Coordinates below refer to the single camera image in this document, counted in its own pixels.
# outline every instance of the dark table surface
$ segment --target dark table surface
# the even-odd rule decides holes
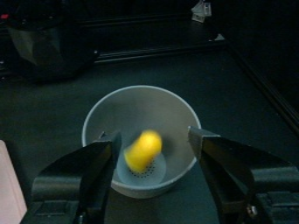
[[[39,171],[82,146],[82,127],[95,103],[134,85],[171,90],[190,103],[206,130],[299,165],[298,138],[226,51],[106,64],[59,83],[0,82],[0,138],[27,203]],[[111,190],[107,223],[218,223],[200,167],[154,199],[130,199]]]

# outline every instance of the yellow toy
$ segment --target yellow toy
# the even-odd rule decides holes
[[[163,139],[156,131],[143,131],[140,137],[124,151],[126,163],[132,172],[143,173],[146,167],[152,163],[160,154]]]

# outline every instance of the screw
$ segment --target screw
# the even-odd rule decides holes
[[[251,219],[258,217],[258,208],[255,206],[247,205],[247,215]]]

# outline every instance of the white object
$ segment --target white object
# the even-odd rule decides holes
[[[24,195],[15,175],[15,168],[6,143],[0,140],[0,223],[19,224],[26,211]]]
[[[191,8],[191,19],[198,22],[204,22],[206,17],[211,17],[211,3],[204,3],[203,0]]]
[[[88,112],[82,142],[92,143],[106,131],[122,133],[122,150],[112,188],[128,197],[146,199],[164,193],[192,168],[196,158],[188,143],[188,126],[200,127],[199,118],[180,96],[151,86],[124,87],[108,94]],[[124,162],[124,149],[144,130],[163,139],[163,151],[142,174]]]

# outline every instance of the pink surface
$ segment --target pink surface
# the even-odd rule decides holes
[[[15,168],[6,143],[0,140],[0,224],[19,224],[26,210]]]

